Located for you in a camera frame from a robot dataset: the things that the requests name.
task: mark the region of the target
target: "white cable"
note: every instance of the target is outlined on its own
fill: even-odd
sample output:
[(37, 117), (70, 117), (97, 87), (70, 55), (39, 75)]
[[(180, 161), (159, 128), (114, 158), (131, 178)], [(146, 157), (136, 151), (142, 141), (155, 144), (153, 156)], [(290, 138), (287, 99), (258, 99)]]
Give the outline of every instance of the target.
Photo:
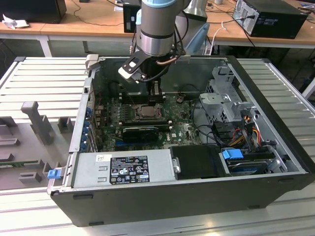
[(234, 19), (233, 21), (222, 21), (221, 22), (221, 28), (220, 29), (218, 29), (216, 32), (215, 32), (215, 34), (213, 35), (213, 38), (212, 38), (212, 43), (211, 43), (211, 49), (210, 49), (210, 56), (212, 55), (212, 50), (213, 50), (213, 48), (214, 48), (214, 41), (215, 41), (215, 38), (216, 38), (216, 35), (217, 35), (217, 33), (220, 31), (220, 30), (227, 30), (227, 28), (226, 27), (224, 27), (224, 25), (223, 25), (223, 23), (230, 23), (230, 22), (234, 22), (234, 21), (237, 21), (237, 20), (243, 20), (244, 19), (244, 17), (241, 17), (241, 18), (237, 18), (237, 19)]
[(213, 47), (214, 47), (213, 42), (215, 41), (216, 35), (217, 35), (217, 33), (218, 33), (220, 30), (222, 30), (222, 29), (225, 29), (225, 30), (226, 30), (226, 28), (224, 28), (224, 27), (223, 27), (223, 28), (220, 28), (220, 29), (218, 29), (218, 30), (215, 32), (215, 35), (213, 35), (213, 39), (212, 39), (211, 49), (210, 49), (210, 54), (209, 54), (209, 55), (212, 54), (212, 50), (213, 50)]

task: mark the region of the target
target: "sticker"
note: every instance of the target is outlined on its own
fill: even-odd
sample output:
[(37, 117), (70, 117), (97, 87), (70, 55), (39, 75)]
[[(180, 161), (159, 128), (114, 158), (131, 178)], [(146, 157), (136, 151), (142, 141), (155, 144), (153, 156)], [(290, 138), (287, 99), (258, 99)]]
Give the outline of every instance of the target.
[(110, 159), (109, 179), (112, 185), (150, 182), (149, 164), (147, 156), (113, 157), (109, 159)]
[(111, 154), (96, 155), (96, 161), (110, 161), (110, 158), (112, 158)]
[(5, 169), (5, 168), (13, 168), (12, 165), (3, 165), (3, 166), (0, 166), (0, 169)]

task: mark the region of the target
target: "connector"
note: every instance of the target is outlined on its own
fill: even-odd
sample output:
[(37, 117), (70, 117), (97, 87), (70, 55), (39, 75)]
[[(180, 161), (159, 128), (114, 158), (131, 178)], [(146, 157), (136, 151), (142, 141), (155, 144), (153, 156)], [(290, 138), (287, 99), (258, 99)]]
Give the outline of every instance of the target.
[(243, 159), (244, 156), (240, 149), (226, 149), (222, 152), (224, 159)]

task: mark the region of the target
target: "black box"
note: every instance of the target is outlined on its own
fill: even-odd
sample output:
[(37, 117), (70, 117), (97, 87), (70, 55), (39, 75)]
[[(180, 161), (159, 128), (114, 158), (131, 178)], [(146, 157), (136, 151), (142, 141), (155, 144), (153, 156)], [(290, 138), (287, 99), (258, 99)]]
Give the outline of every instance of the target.
[(124, 32), (134, 33), (136, 30), (137, 12), (140, 10), (140, 6), (124, 4)]
[(251, 37), (294, 39), (307, 14), (282, 0), (238, 0), (233, 18)]
[(14, 20), (58, 24), (66, 12), (64, 0), (0, 0), (2, 15)]

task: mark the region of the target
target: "label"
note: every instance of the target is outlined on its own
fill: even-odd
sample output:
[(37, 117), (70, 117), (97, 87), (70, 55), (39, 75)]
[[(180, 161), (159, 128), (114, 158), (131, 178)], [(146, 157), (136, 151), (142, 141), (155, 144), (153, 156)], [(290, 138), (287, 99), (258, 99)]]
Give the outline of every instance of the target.
[(110, 161), (110, 158), (112, 158), (111, 154), (96, 155), (96, 161)]
[(11, 165), (3, 165), (3, 166), (0, 166), (0, 169), (5, 169), (5, 168), (13, 168), (13, 166), (11, 166)]
[(258, 18), (256, 23), (257, 25), (274, 26), (278, 21), (278, 19)]
[(109, 182), (114, 184), (150, 182), (147, 156), (110, 158)]

